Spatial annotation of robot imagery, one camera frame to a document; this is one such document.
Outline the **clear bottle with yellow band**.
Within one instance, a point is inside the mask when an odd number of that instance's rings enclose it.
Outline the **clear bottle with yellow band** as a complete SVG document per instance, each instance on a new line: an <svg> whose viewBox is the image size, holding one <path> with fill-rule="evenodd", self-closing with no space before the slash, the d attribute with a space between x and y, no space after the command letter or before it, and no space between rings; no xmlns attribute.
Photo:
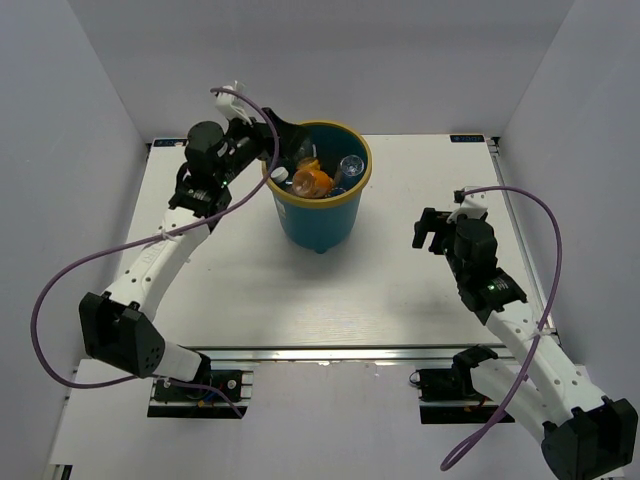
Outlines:
<svg viewBox="0 0 640 480"><path fill-rule="evenodd" d="M300 145L295 158L296 170L320 170L321 164L317 157L316 146L306 139Z"/></svg>

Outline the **orange juice bottle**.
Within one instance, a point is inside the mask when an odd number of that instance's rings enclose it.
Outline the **orange juice bottle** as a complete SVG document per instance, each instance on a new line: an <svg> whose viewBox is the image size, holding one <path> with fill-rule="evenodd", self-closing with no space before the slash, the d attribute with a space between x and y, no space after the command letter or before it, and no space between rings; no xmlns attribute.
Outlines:
<svg viewBox="0 0 640 480"><path fill-rule="evenodd" d="M334 186L333 179L323 170L298 170L292 181L293 193L301 198L319 199L329 194Z"/></svg>

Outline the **blue label water bottle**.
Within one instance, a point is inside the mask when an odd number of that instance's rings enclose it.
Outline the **blue label water bottle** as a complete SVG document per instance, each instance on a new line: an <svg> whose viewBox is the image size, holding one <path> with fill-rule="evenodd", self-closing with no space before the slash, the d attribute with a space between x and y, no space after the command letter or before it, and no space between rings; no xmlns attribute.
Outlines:
<svg viewBox="0 0 640 480"><path fill-rule="evenodd" d="M357 155L343 157L334 176L334 186L345 191L352 189L361 180L365 169L366 164L361 157Z"/></svg>

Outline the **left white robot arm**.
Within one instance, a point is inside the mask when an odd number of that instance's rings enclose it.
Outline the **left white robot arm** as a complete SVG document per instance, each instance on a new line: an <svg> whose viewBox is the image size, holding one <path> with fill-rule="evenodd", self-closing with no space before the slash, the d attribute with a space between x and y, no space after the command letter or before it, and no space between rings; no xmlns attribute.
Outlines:
<svg viewBox="0 0 640 480"><path fill-rule="evenodd" d="M211 387L209 359L165 340L153 325L157 309L191 254L232 200L230 183L254 160L272 166L295 159L311 144L309 130L266 109L267 122L202 121L188 132L176 186L158 227L134 262L101 294L88 293L79 315L86 353L137 378L177 380L188 398Z"/></svg>

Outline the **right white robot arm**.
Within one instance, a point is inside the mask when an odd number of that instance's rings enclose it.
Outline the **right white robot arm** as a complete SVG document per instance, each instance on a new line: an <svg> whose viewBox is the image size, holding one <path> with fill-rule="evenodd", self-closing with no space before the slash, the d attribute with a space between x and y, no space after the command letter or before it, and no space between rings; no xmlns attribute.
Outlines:
<svg viewBox="0 0 640 480"><path fill-rule="evenodd" d="M583 376L561 347L537 327L527 297L497 265L497 240L483 209L424 209L412 245L442 255L465 307L518 361L515 374L486 346L454 357L453 390L505 402L506 413L539 443L559 479L596 479L633 459L638 414L626 399L612 400Z"/></svg>

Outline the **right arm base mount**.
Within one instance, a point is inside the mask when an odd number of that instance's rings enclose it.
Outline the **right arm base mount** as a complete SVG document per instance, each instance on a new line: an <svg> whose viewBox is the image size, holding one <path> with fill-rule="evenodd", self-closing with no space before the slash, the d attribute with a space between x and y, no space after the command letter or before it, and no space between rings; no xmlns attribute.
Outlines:
<svg viewBox="0 0 640 480"><path fill-rule="evenodd" d="M447 368L422 368L409 376L418 391L423 425L481 425L488 422L497 406L472 386L471 369L498 354L476 345L456 354Z"/></svg>

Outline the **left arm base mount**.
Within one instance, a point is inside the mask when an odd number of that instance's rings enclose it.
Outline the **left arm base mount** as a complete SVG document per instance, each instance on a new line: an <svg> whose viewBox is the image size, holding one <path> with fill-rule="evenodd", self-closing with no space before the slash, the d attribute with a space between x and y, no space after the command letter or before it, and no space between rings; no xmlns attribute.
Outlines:
<svg viewBox="0 0 640 480"><path fill-rule="evenodd" d="M256 363L213 360L207 376L196 386L155 376L147 417L157 419L239 420L247 412Z"/></svg>

